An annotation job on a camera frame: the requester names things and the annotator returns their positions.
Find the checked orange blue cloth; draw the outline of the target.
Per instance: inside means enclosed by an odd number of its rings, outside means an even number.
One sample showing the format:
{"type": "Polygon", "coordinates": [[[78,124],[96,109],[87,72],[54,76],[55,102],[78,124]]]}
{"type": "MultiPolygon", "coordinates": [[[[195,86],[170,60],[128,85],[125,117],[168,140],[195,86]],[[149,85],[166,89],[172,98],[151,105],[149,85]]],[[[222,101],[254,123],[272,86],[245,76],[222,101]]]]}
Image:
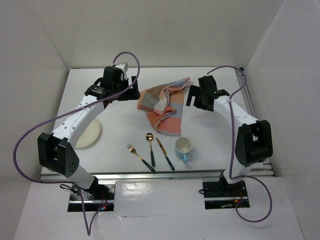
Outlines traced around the checked orange blue cloth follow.
{"type": "Polygon", "coordinates": [[[137,109],[145,112],[151,127],[173,137],[181,135],[185,89],[193,82],[189,77],[161,84],[140,92],[137,109]]]}

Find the gold spoon green handle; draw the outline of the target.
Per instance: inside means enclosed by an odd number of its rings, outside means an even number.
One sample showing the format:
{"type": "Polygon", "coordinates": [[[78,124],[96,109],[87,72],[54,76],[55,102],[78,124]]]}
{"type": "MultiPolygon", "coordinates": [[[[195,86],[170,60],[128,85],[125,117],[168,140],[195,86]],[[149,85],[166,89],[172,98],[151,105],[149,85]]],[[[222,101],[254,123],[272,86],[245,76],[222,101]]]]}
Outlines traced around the gold spoon green handle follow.
{"type": "Polygon", "coordinates": [[[152,165],[152,167],[155,167],[156,163],[155,163],[155,157],[154,157],[153,148],[152,148],[152,141],[154,139],[154,136],[153,136],[153,134],[151,132],[148,132],[145,135],[145,138],[149,142],[149,146],[150,146],[151,165],[152,165]]]}

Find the light blue mug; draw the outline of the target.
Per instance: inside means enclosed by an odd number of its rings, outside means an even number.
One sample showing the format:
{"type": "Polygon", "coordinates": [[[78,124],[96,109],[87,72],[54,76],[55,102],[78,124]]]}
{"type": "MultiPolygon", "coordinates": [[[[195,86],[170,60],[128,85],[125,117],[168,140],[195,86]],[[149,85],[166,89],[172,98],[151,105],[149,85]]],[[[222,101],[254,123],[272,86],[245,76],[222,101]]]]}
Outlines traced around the light blue mug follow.
{"type": "Polygon", "coordinates": [[[188,162],[188,155],[192,151],[191,141],[186,137],[179,137],[174,144],[175,155],[182,160],[183,163],[188,162]]]}

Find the gold fork green handle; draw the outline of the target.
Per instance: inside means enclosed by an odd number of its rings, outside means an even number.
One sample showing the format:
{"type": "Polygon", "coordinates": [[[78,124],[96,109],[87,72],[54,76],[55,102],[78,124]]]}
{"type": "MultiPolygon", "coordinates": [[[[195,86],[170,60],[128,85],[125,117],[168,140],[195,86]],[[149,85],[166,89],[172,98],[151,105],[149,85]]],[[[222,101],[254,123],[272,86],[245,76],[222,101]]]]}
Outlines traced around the gold fork green handle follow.
{"type": "Polygon", "coordinates": [[[155,169],[148,162],[146,162],[140,155],[138,155],[136,149],[131,144],[128,144],[127,148],[132,154],[136,155],[151,172],[155,172],[155,169]]]}

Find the cream round plate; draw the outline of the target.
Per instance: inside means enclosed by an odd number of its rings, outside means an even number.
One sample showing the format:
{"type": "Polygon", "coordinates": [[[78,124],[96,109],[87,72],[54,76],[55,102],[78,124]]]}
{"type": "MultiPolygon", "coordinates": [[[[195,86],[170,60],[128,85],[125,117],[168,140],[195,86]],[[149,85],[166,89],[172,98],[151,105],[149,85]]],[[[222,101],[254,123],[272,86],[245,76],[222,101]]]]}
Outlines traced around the cream round plate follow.
{"type": "Polygon", "coordinates": [[[89,126],[84,130],[78,139],[75,148],[83,149],[92,145],[99,137],[101,132],[101,123],[98,119],[94,119],[89,126]]]}

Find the gold knife green handle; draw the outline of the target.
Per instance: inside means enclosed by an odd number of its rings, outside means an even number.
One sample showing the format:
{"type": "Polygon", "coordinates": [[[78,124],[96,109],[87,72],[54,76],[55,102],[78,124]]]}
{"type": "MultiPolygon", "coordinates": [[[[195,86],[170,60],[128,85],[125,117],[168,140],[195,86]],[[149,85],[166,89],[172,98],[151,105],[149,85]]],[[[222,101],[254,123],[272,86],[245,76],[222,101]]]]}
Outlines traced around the gold knife green handle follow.
{"type": "Polygon", "coordinates": [[[160,141],[158,138],[155,138],[155,139],[156,139],[156,141],[157,141],[157,143],[158,143],[161,151],[163,152],[164,157],[165,157],[165,159],[166,159],[166,161],[167,161],[170,169],[171,169],[172,171],[175,171],[175,167],[174,167],[174,165],[172,164],[172,162],[170,161],[170,159],[169,159],[169,157],[168,157],[168,155],[167,155],[167,152],[166,152],[165,148],[163,147],[161,141],[160,141]]]}

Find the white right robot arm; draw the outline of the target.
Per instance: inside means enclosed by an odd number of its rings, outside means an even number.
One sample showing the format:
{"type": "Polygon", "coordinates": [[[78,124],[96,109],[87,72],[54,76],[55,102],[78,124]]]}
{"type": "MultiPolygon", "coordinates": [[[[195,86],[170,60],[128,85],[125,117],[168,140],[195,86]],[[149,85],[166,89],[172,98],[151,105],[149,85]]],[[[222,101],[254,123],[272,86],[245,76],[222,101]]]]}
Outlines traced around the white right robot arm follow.
{"type": "Polygon", "coordinates": [[[190,86],[186,105],[190,106],[194,97],[196,108],[217,112],[231,124],[232,159],[218,180],[220,194],[230,196],[258,163],[273,155],[271,125],[247,113],[226,90],[218,90],[213,76],[203,76],[198,83],[199,86],[190,86]]]}

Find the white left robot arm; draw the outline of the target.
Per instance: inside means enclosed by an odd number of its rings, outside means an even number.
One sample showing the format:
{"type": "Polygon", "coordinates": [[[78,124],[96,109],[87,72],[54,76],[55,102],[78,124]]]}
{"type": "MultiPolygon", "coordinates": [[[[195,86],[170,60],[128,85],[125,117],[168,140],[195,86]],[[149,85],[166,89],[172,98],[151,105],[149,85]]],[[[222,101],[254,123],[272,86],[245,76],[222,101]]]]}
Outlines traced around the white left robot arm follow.
{"type": "Polygon", "coordinates": [[[110,103],[140,97],[135,81],[130,87],[127,71],[126,62],[105,67],[103,76],[85,91],[76,112],[51,133],[42,133],[37,139],[40,165],[80,187],[88,200],[110,199],[112,194],[107,186],[99,184],[97,177],[80,166],[74,148],[83,132],[110,103]]]}

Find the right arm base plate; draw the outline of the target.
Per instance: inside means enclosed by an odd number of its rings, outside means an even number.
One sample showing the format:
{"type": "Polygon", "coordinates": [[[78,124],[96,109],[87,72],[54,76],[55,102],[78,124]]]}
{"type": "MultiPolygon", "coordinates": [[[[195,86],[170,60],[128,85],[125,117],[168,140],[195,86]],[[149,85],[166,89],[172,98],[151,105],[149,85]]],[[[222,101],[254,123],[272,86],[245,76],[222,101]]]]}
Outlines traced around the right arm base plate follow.
{"type": "Polygon", "coordinates": [[[235,187],[222,189],[218,181],[203,182],[202,189],[198,191],[204,198],[206,210],[250,208],[246,184],[239,182],[235,187]]]}

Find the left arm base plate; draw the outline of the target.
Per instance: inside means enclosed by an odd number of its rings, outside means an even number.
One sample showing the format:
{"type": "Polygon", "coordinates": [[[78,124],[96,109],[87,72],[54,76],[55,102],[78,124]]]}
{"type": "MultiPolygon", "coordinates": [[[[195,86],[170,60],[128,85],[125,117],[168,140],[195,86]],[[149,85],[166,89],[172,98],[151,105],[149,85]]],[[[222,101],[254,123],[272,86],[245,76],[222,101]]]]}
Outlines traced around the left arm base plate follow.
{"type": "MultiPolygon", "coordinates": [[[[96,195],[92,195],[84,189],[81,189],[85,211],[96,212],[100,210],[101,212],[113,212],[115,187],[116,185],[114,183],[106,184],[96,195]]],[[[69,213],[82,212],[81,196],[76,185],[67,186],[66,189],[70,190],[67,211],[69,213]]]]}

